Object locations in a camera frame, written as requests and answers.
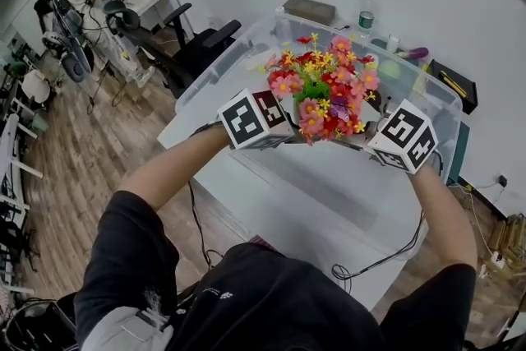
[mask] wooden floor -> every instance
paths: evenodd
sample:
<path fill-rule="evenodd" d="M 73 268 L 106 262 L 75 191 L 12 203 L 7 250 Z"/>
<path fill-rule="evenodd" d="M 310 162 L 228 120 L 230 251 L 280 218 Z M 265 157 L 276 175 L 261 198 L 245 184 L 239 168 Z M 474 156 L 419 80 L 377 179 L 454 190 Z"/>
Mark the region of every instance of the wooden floor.
<path fill-rule="evenodd" d="M 46 59 L 44 73 L 57 71 Z M 66 89 L 53 102 L 47 119 L 48 131 L 30 143 L 25 162 L 44 172 L 44 179 L 25 174 L 26 200 L 31 204 L 29 226 L 37 229 L 35 247 L 41 258 L 33 273 L 22 262 L 21 282 L 34 288 L 41 298 L 60 298 L 80 288 L 90 257 L 96 226 L 108 199 L 127 173 L 161 151 L 156 137 L 174 116 L 174 100 L 158 76 L 141 93 L 125 90 L 122 102 L 112 107 L 118 83 L 106 78 L 95 110 L 86 114 L 87 96 L 66 81 Z M 473 219 L 467 196 L 455 189 Z M 248 234 L 225 224 L 224 210 L 200 186 L 196 186 L 197 208 L 204 225 L 207 246 L 225 252 L 246 240 Z M 488 238 L 493 225 L 489 210 L 476 202 L 481 226 Z M 180 289 L 205 273 L 199 233 L 191 216 L 187 189 L 179 192 L 159 212 L 168 237 L 181 253 L 177 270 Z M 484 246 L 478 229 L 479 251 Z M 387 294 L 373 311 L 381 320 L 390 304 L 414 291 L 434 275 L 438 259 L 427 239 L 408 262 Z M 517 308 L 524 285 L 488 277 L 478 279 L 468 339 L 477 346 L 492 344 L 507 317 Z"/>

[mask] person's arm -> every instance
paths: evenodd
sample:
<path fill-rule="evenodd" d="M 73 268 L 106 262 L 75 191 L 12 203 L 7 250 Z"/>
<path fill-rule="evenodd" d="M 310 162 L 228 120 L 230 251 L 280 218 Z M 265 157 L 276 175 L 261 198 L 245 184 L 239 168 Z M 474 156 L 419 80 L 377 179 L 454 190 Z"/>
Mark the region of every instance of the person's arm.
<path fill-rule="evenodd" d="M 409 176 L 444 266 L 465 263 L 477 269 L 477 244 L 462 206 L 435 171 L 424 165 Z"/>
<path fill-rule="evenodd" d="M 223 126 L 207 129 L 143 164 L 118 190 L 134 193 L 158 210 L 227 145 Z"/>

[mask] clear plastic storage box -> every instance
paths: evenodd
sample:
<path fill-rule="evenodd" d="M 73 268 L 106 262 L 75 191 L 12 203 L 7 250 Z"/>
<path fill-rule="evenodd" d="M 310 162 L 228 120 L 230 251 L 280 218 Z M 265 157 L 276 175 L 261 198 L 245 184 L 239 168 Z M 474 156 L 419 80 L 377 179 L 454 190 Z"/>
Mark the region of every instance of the clear plastic storage box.
<path fill-rule="evenodd" d="M 295 16 L 278 14 L 257 22 L 222 54 L 177 101 L 176 112 L 205 110 L 208 122 L 217 109 L 240 90 L 265 83 L 257 67 L 263 53 L 281 50 L 284 43 L 294 54 L 305 53 L 299 37 L 317 33 L 318 49 L 325 49 L 336 35 L 333 28 Z M 353 51 L 363 57 L 376 55 L 381 91 L 398 105 L 403 99 L 419 107 L 431 119 L 443 157 L 444 181 L 450 171 L 462 117 L 459 96 L 438 80 L 403 59 L 371 44 L 353 41 Z M 362 120 L 376 119 L 361 116 Z M 418 201 L 405 173 L 381 167 L 366 152 L 332 142 L 314 146 L 280 145 L 272 150 L 233 150 L 232 157 L 287 194 L 297 190 L 312 198 L 323 218 L 348 231 L 379 252 L 389 255 L 405 246 L 415 233 L 420 217 Z M 417 244 L 399 259 L 413 256 L 427 233 L 424 223 Z"/>

